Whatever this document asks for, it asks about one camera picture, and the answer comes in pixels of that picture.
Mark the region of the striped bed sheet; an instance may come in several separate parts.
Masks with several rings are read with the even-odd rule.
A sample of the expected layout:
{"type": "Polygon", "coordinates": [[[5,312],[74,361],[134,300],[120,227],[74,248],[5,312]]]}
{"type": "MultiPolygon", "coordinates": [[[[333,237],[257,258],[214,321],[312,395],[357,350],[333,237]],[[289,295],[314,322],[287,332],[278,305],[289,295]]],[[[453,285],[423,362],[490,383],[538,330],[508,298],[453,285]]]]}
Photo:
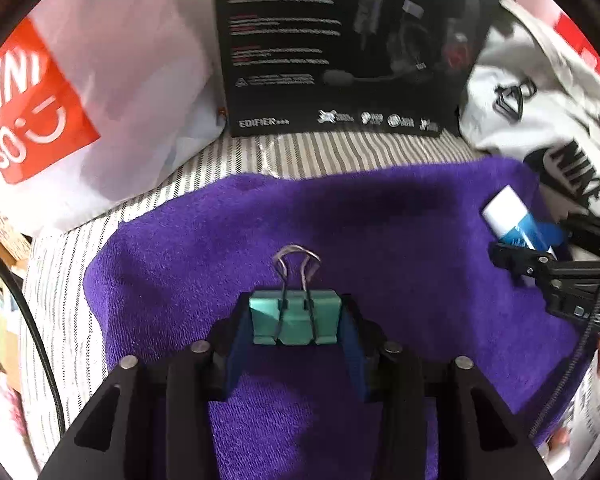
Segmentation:
{"type": "Polygon", "coordinates": [[[392,166],[472,162],[481,153],[444,132],[436,138],[387,133],[298,133],[232,138],[224,133],[153,190],[65,234],[38,236],[32,243],[26,298],[56,380],[53,396],[28,330],[20,330],[20,392],[35,458],[40,464],[107,375],[99,325],[83,292],[88,264],[108,237],[174,197],[231,174],[284,179],[375,170],[392,166]]]}

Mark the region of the white Miniso plastic bag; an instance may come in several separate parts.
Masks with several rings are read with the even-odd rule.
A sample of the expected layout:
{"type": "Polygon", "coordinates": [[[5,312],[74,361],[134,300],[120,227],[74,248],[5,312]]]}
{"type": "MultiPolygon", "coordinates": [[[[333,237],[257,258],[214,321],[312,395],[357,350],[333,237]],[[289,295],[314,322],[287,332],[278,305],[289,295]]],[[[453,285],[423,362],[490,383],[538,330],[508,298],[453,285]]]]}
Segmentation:
{"type": "Polygon", "coordinates": [[[224,127],[212,0],[41,0],[0,47],[0,213],[66,232],[224,127]]]}

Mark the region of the newspaper sheet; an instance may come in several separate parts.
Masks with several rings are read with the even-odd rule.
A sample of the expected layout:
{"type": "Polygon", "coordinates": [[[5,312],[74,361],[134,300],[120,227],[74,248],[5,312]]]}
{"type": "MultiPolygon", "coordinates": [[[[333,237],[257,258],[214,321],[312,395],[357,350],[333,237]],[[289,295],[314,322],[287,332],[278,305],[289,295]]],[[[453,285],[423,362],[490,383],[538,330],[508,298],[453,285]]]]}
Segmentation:
{"type": "Polygon", "coordinates": [[[538,451],[554,479],[581,479],[600,452],[598,353],[571,399],[557,430],[538,451]]]}

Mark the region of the black headset box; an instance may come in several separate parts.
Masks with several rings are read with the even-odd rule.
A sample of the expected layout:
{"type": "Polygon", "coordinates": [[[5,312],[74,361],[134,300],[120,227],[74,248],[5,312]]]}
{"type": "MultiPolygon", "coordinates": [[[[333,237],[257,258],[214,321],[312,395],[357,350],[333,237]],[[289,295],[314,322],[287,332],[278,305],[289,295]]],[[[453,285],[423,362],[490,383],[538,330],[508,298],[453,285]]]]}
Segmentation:
{"type": "Polygon", "coordinates": [[[457,133],[500,0],[214,0],[234,136],[457,133]]]}

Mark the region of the small red paper bag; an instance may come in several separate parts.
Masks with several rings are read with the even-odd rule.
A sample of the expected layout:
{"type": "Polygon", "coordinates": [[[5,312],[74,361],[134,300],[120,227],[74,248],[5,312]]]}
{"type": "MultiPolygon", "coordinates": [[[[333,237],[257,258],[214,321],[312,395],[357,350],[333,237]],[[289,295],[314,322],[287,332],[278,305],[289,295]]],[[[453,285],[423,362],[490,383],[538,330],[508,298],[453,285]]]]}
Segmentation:
{"type": "Polygon", "coordinates": [[[600,75],[600,56],[582,30],[554,0],[515,0],[535,18],[550,26],[577,52],[585,64],[600,75]]]}

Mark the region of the purple towel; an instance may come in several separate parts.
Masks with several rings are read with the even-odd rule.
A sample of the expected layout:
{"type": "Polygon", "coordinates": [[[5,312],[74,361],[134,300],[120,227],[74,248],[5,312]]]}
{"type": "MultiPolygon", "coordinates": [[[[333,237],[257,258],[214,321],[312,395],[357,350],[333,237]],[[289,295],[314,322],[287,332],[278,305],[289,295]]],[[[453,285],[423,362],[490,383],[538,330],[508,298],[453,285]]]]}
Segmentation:
{"type": "Polygon", "coordinates": [[[364,394],[358,305],[430,362],[472,359],[524,430],[545,436],[579,340],[542,292],[491,262],[483,211],[539,177],[510,158],[283,180],[228,177],[122,222],[88,265],[106,360],[155,363],[206,338],[239,300],[233,390],[210,406],[224,479],[366,479],[381,408],[364,394]]]}

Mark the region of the mint green binder clip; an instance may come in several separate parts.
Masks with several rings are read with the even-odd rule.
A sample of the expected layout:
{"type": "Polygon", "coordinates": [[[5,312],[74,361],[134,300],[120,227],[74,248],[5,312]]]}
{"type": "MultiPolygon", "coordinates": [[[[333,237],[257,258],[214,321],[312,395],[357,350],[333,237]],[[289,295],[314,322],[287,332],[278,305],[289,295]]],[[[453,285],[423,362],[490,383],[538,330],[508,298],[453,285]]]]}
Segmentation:
{"type": "Polygon", "coordinates": [[[257,346],[309,346],[336,344],[340,318],[340,296],[330,289],[310,289],[310,281],[322,259],[298,244],[284,246],[273,257],[274,269],[282,280],[275,290],[256,290],[249,305],[252,342],[257,346]],[[290,270],[285,258],[302,255],[300,289],[290,288],[290,270]]]}

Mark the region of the grey Nike waist bag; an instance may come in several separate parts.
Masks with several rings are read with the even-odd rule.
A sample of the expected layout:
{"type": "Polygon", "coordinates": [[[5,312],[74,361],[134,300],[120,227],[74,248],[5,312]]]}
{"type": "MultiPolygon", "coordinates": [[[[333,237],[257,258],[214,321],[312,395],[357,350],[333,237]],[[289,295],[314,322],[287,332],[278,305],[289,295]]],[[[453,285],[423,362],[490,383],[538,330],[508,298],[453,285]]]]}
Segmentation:
{"type": "Polygon", "coordinates": [[[600,76],[515,0],[501,0],[468,79],[460,133],[528,165],[555,216],[600,217],[600,76]]]}

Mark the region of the patterned book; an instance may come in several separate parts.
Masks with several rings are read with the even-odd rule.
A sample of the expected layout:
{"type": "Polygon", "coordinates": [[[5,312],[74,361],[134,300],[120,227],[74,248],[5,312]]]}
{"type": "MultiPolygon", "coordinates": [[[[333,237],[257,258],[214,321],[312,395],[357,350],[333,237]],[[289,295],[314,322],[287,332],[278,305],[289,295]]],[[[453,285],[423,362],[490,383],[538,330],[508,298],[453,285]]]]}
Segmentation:
{"type": "Polygon", "coordinates": [[[31,253],[31,243],[0,213],[0,257],[9,265],[25,262],[31,253]]]}

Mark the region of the blue white cylindrical bottle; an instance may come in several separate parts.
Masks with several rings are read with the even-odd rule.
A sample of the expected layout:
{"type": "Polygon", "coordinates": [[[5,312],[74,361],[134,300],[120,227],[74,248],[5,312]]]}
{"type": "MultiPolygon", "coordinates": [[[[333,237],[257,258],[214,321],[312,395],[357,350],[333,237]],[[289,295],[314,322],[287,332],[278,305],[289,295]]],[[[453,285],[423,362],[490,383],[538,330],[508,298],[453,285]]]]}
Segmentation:
{"type": "Polygon", "coordinates": [[[539,221],[510,185],[483,207],[481,215],[499,242],[537,250],[539,221]]]}

